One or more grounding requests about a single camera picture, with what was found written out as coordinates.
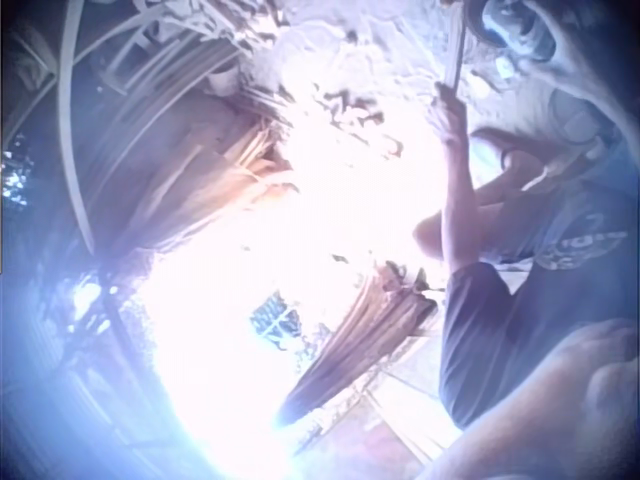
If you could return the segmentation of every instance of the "fabric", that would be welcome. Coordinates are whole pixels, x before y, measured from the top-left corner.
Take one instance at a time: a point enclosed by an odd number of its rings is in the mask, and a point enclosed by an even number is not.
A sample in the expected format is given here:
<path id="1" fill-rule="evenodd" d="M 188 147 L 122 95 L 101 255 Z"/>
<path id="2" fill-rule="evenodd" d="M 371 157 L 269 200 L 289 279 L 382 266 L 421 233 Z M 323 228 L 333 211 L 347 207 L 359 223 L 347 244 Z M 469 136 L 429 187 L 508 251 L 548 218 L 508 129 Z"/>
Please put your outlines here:
<path id="1" fill-rule="evenodd" d="M 611 182 L 614 171 L 505 204 L 483 258 L 533 258 L 514 295 L 488 263 L 451 277 L 440 387 L 459 428 L 505 398 L 570 332 L 638 318 L 636 170 L 629 175 L 624 188 Z"/>

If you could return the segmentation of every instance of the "wooden stick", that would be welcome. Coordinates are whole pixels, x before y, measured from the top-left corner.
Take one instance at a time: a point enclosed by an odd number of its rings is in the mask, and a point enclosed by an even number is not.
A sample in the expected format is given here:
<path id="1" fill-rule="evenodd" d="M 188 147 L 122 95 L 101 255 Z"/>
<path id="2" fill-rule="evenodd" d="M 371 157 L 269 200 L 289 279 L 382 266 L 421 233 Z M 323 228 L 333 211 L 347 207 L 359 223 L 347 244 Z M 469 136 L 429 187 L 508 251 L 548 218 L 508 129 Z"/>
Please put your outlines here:
<path id="1" fill-rule="evenodd" d="M 451 10 L 451 26 L 449 28 L 449 48 L 447 50 L 447 63 L 444 70 L 444 85 L 458 92 L 460 84 L 460 69 L 462 68 L 462 54 L 464 52 L 464 40 L 467 28 L 464 24 L 464 9 L 462 2 L 455 2 L 449 8 Z"/>

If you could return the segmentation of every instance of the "hand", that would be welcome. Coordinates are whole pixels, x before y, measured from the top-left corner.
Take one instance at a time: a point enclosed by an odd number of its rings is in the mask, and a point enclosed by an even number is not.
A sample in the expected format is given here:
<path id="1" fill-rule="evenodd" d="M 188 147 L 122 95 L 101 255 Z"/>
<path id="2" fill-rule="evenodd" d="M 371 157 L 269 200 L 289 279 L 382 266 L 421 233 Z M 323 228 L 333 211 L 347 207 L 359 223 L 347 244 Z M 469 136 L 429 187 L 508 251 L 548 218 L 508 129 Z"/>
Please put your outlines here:
<path id="1" fill-rule="evenodd" d="M 607 92 L 605 82 L 587 59 L 576 35 L 567 31 L 554 14 L 538 0 L 524 0 L 524 4 L 545 22 L 556 41 L 556 51 L 548 62 L 522 60 L 519 63 L 520 69 L 554 88 L 583 100 L 593 101 Z"/>
<path id="2" fill-rule="evenodd" d="M 431 103 L 429 123 L 442 143 L 459 153 L 466 153 L 469 139 L 467 136 L 467 107 L 448 87 L 436 83 L 436 97 Z"/>

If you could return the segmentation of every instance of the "sunlight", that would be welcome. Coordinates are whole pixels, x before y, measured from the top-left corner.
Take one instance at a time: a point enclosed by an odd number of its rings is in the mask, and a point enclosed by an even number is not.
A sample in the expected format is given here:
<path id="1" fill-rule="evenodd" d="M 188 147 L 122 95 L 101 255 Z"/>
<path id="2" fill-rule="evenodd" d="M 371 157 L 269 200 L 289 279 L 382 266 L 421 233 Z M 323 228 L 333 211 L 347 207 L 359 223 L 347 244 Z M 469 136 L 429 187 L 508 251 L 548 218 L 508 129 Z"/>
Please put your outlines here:
<path id="1" fill-rule="evenodd" d="M 421 261 L 412 229 L 443 201 L 442 162 L 415 115 L 397 126 L 413 143 L 390 160 L 298 113 L 283 154 L 300 193 L 209 226 L 159 258 L 139 291 L 178 417 L 234 479 L 283 479 L 291 468 L 271 422 L 297 381 L 294 359 L 258 337 L 252 312 L 281 291 L 303 329 L 338 328 L 374 261 Z"/>
<path id="2" fill-rule="evenodd" d="M 97 283 L 86 282 L 78 285 L 73 291 L 73 306 L 75 307 L 74 320 L 77 322 L 98 299 L 102 289 Z"/>

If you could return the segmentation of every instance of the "knee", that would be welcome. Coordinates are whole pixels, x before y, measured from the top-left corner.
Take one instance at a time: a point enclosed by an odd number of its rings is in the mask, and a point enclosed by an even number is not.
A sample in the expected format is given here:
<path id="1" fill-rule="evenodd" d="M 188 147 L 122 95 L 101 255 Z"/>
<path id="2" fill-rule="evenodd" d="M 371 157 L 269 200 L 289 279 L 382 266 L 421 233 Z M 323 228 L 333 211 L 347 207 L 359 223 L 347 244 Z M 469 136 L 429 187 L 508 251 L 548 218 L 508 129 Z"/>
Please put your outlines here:
<path id="1" fill-rule="evenodd" d="M 418 224 L 413 230 L 413 238 L 427 257 L 442 260 L 442 237 L 439 218 L 428 218 Z"/>

